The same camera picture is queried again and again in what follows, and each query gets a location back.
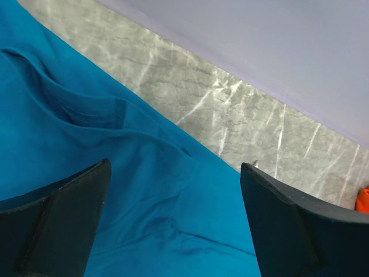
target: gray marble floor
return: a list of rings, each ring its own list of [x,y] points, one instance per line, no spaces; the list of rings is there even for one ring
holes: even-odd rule
[[[369,150],[93,0],[20,2],[234,168],[346,208],[367,185]]]

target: lavender wall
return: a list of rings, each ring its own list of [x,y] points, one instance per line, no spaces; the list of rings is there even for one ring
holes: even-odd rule
[[[98,1],[369,147],[369,1]]]

